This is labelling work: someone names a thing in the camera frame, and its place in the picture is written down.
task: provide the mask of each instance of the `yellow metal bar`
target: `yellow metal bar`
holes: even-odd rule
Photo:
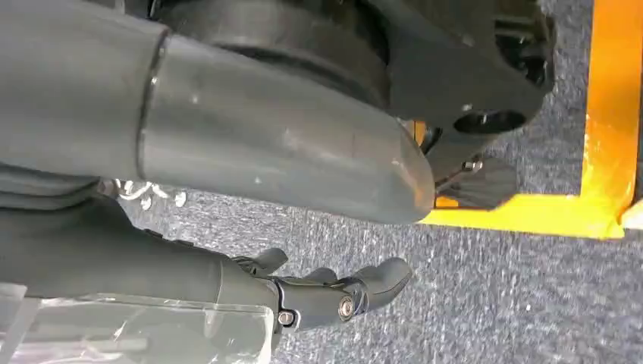
[[[643,1],[595,0],[581,196],[518,195],[491,212],[435,210],[421,223],[623,237],[619,217],[635,182],[641,57]]]
[[[638,154],[643,1],[595,0],[581,196],[632,203]]]

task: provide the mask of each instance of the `gray cylindrical tube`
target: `gray cylindrical tube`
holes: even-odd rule
[[[431,169],[391,116],[158,24],[6,0],[0,49],[2,163],[386,223],[433,206]]]
[[[391,116],[223,49],[165,46],[143,127],[147,179],[385,223],[431,210],[431,169]]]

